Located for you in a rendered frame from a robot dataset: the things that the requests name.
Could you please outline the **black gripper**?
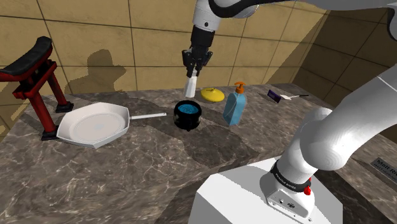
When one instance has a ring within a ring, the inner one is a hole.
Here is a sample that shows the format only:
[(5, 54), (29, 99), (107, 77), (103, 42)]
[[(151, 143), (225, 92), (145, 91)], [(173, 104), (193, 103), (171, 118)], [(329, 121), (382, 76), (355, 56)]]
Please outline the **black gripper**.
[(196, 76), (199, 76), (200, 71), (207, 65), (213, 53), (209, 51), (212, 45), (215, 32), (203, 30), (196, 25), (193, 26), (191, 35), (191, 49), (182, 51), (183, 65), (187, 72), (186, 76), (191, 78), (193, 70), (197, 71)]

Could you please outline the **yellow round lid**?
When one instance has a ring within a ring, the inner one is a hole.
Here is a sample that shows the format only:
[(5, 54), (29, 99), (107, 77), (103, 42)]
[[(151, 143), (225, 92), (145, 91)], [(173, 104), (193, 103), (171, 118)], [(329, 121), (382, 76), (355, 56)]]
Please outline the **yellow round lid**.
[(202, 98), (209, 102), (221, 102), (225, 95), (217, 88), (203, 88), (200, 91)]

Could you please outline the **black pot with blue inside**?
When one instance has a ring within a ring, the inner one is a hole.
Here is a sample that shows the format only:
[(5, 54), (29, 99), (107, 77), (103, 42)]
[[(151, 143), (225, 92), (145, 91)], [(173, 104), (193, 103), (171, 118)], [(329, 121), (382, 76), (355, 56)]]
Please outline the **black pot with blue inside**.
[(179, 101), (174, 107), (174, 124), (188, 132), (196, 129), (201, 121), (202, 109), (198, 103), (190, 100)]

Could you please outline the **blue soap dispenser orange pump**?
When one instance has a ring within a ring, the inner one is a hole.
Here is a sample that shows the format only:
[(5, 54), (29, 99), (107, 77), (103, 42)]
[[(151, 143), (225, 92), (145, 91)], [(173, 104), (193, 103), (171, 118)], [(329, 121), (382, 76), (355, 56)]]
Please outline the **blue soap dispenser orange pump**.
[(242, 81), (234, 83), (235, 91), (227, 97), (223, 118), (228, 125), (237, 125), (246, 105), (246, 96), (244, 95), (244, 85)]

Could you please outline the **purple box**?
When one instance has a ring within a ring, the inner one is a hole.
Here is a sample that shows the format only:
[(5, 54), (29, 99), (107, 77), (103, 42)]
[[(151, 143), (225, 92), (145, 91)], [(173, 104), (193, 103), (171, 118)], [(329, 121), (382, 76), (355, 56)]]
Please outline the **purple box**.
[(279, 103), (281, 101), (281, 96), (276, 94), (274, 91), (269, 90), (267, 96), (270, 97), (274, 102)]

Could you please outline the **white frying pan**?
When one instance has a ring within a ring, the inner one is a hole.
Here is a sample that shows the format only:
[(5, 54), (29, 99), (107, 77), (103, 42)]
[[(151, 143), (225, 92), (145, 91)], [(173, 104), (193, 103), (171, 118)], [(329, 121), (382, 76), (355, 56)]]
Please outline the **white frying pan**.
[(97, 102), (66, 113), (59, 124), (57, 137), (69, 144), (96, 149), (126, 134), (131, 120), (165, 115), (131, 116), (124, 106)]

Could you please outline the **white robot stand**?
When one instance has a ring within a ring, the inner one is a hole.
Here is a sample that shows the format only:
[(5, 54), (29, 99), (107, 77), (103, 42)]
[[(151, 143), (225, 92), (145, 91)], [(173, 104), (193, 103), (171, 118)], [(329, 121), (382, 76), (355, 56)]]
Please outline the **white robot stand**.
[(316, 178), (308, 218), (285, 196), (267, 200), (264, 177), (277, 157), (210, 175), (197, 190), (188, 224), (343, 224), (342, 203)]

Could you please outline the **red gate figure black top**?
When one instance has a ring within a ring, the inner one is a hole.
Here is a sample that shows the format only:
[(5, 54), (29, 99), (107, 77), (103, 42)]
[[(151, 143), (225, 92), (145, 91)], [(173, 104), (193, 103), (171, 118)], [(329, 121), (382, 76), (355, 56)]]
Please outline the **red gate figure black top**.
[(42, 141), (57, 139), (58, 126), (54, 124), (39, 91), (48, 83), (56, 100), (56, 113), (67, 113), (73, 110), (74, 104), (67, 101), (54, 71), (57, 63), (49, 56), (52, 54), (52, 40), (46, 36), (39, 37), (34, 46), (19, 59), (0, 69), (0, 82), (19, 82), (13, 91), (17, 99), (28, 99), (34, 108), (44, 131)]

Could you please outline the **grey name plate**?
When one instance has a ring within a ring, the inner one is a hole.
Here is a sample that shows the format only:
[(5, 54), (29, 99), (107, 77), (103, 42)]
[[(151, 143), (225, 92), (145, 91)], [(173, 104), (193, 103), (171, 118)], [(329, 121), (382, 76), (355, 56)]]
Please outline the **grey name plate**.
[(379, 157), (371, 162), (370, 165), (397, 184), (397, 168), (388, 164), (386, 161)]

